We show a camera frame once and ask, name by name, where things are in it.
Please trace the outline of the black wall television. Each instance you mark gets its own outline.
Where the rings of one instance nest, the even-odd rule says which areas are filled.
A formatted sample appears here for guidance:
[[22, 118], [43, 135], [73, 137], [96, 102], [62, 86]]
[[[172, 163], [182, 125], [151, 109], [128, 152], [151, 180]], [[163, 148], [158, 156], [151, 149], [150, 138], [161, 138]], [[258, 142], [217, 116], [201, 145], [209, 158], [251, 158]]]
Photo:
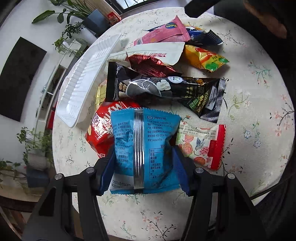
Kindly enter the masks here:
[[1, 71], [1, 115], [20, 121], [32, 80], [46, 51], [20, 37]]

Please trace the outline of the gold foil snack packet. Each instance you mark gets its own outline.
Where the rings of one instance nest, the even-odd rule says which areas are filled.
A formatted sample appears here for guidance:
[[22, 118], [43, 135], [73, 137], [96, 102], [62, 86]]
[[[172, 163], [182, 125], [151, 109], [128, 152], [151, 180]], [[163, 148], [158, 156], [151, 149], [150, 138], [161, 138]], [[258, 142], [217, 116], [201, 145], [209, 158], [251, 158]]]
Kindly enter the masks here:
[[104, 80], [97, 88], [95, 96], [95, 107], [98, 109], [105, 100], [107, 80]]

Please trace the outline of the tall plant in blue pot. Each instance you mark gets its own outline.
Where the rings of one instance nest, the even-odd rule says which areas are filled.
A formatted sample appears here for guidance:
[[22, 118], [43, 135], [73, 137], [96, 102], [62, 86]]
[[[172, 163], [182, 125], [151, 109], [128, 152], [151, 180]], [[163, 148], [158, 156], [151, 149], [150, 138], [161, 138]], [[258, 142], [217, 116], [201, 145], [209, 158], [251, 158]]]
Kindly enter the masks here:
[[59, 0], [50, 2], [54, 6], [62, 6], [62, 11], [46, 10], [34, 18], [33, 24], [46, 20], [52, 15], [57, 15], [57, 21], [60, 24], [64, 20], [66, 20], [67, 24], [70, 24], [72, 17], [81, 19], [82, 25], [94, 32], [98, 37], [110, 28], [110, 22], [107, 18], [98, 9], [92, 10], [89, 8], [85, 1]]

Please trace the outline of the pink snack packet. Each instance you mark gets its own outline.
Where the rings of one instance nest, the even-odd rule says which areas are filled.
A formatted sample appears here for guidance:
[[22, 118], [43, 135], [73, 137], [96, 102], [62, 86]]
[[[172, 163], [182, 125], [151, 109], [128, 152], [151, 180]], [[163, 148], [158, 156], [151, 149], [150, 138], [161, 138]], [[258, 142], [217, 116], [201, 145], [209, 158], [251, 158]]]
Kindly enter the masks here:
[[179, 19], [176, 16], [169, 23], [164, 24], [151, 32], [148, 32], [141, 38], [136, 39], [133, 44], [149, 44], [149, 43], [159, 43], [159, 42], [187, 42], [189, 41], [190, 35]]

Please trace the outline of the blue snack packet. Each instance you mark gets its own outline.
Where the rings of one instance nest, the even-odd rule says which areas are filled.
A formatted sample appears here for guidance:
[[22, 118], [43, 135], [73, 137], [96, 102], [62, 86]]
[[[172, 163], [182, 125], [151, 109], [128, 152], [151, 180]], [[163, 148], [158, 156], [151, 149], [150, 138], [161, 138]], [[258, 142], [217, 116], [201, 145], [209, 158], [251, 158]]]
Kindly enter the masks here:
[[180, 121], [179, 115], [148, 108], [111, 113], [116, 154], [112, 194], [153, 194], [179, 187], [170, 140]]

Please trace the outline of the orange yellow snack packet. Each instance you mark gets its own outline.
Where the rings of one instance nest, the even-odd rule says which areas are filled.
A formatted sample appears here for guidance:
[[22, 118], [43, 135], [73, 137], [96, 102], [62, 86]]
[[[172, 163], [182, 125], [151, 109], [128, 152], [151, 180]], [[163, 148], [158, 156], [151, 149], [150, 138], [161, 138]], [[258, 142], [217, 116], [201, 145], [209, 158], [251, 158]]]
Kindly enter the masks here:
[[209, 72], [215, 72], [229, 63], [224, 56], [193, 45], [185, 45], [182, 59], [195, 68]]

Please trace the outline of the strawberry pattern red snack packet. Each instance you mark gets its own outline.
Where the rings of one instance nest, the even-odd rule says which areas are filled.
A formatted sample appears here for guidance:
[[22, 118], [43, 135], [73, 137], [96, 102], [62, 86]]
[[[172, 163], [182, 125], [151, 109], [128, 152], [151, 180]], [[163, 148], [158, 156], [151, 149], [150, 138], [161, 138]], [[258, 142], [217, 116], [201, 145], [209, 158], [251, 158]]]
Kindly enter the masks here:
[[185, 157], [216, 171], [221, 166], [225, 134], [226, 125], [196, 128], [185, 121], [180, 121], [176, 145]]

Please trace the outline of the floral round tablecloth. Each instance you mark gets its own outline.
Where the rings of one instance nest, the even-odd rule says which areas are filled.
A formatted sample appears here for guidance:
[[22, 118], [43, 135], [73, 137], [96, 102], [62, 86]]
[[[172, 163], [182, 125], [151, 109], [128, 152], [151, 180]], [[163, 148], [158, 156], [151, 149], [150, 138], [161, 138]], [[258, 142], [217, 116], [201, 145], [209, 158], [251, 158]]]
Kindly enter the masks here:
[[[276, 184], [288, 163], [295, 108], [278, 68], [250, 33], [220, 16], [204, 13], [194, 19], [182, 8], [160, 8], [122, 19], [101, 39], [120, 34], [121, 47], [130, 48], [145, 30], [176, 16], [223, 40], [217, 52], [228, 64], [212, 73], [227, 79], [218, 120], [226, 125], [226, 138], [217, 173], [234, 173], [249, 195], [257, 194]], [[191, 201], [181, 189], [147, 195], [105, 192], [98, 198], [107, 233], [128, 240], [178, 240]]]

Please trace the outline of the white long snack pouch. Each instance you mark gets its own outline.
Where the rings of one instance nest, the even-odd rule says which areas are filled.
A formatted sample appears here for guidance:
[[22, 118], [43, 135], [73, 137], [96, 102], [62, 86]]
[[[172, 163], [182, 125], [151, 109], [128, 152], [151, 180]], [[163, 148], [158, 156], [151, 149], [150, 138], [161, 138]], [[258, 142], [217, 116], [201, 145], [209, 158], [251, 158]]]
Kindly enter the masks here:
[[184, 46], [184, 42], [159, 42], [141, 44], [117, 53], [112, 53], [109, 55], [107, 61], [117, 62], [120, 65], [130, 67], [130, 64], [126, 58], [135, 54], [139, 54], [157, 58], [163, 63], [173, 66], [179, 61]]

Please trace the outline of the dark blue cookie packet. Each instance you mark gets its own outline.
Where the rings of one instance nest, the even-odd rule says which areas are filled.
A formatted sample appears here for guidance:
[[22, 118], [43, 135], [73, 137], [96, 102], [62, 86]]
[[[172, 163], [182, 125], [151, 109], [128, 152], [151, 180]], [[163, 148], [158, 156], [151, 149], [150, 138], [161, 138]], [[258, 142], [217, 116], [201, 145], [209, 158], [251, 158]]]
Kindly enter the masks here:
[[186, 42], [191, 45], [219, 45], [222, 44], [222, 39], [216, 35], [212, 30], [205, 32], [200, 28], [195, 28], [193, 26], [184, 25], [183, 28], [173, 31], [175, 35], [169, 36], [166, 33], [163, 37], [153, 37], [152, 34], [146, 34], [142, 38], [139, 38], [135, 43], [146, 44], [146, 43], [157, 43], [157, 42]]

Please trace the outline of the plant in white ribbed pot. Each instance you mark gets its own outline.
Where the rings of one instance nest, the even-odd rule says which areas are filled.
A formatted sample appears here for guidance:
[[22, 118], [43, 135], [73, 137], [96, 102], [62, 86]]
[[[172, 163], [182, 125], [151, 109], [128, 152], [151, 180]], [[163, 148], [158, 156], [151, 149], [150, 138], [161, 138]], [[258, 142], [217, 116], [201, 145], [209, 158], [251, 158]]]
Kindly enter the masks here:
[[18, 141], [25, 146], [23, 161], [30, 168], [46, 171], [53, 164], [52, 132], [37, 132], [34, 128], [22, 127], [16, 134]]

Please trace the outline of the white plastic tray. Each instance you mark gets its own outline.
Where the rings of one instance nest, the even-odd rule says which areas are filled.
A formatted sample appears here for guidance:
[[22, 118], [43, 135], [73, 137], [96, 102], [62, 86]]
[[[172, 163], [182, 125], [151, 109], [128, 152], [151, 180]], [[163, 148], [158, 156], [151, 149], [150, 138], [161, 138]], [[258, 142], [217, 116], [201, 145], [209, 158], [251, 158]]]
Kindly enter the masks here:
[[109, 55], [120, 46], [121, 34], [98, 40], [81, 56], [69, 82], [58, 101], [56, 115], [69, 127], [74, 128], [86, 118], [84, 104], [91, 102], [90, 92], [104, 81], [103, 71]]

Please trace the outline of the red chocolate ball bag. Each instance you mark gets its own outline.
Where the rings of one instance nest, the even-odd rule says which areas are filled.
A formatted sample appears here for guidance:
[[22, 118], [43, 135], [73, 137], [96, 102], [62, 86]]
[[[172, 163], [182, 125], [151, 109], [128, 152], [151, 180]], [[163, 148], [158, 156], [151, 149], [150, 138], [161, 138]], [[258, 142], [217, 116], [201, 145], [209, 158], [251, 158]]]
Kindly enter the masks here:
[[129, 100], [103, 102], [94, 114], [85, 139], [99, 158], [105, 157], [109, 148], [114, 144], [111, 113], [127, 108], [140, 108], [140, 105]]

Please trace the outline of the long black snack packet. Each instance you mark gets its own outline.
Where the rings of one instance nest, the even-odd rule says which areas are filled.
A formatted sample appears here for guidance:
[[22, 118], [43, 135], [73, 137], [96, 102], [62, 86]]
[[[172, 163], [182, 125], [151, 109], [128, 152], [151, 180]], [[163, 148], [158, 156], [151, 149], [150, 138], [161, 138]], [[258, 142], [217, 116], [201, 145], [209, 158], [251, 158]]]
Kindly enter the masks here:
[[225, 87], [223, 78], [152, 77], [109, 62], [105, 100], [113, 102], [140, 95], [174, 99], [200, 119], [217, 123]]

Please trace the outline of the dark red foil snack packet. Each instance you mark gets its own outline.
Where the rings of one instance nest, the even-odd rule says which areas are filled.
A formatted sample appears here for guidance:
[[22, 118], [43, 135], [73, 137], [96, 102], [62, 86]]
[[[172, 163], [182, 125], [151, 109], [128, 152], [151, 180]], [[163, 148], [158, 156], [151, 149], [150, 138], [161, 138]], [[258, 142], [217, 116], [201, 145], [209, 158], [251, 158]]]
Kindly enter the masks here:
[[142, 54], [133, 54], [126, 56], [126, 61], [131, 66], [131, 69], [146, 76], [151, 77], [168, 77], [168, 76], [181, 76], [182, 73], [175, 71], [175, 69], [163, 63], [161, 60]]

